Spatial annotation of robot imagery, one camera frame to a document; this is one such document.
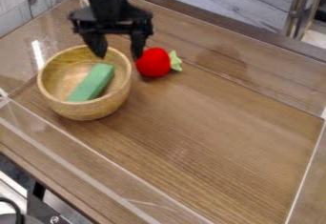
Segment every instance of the green sponge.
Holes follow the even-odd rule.
[[[96,64],[90,74],[68,96],[68,101],[80,102],[98,98],[114,75],[115,67],[112,65],[103,63]]]

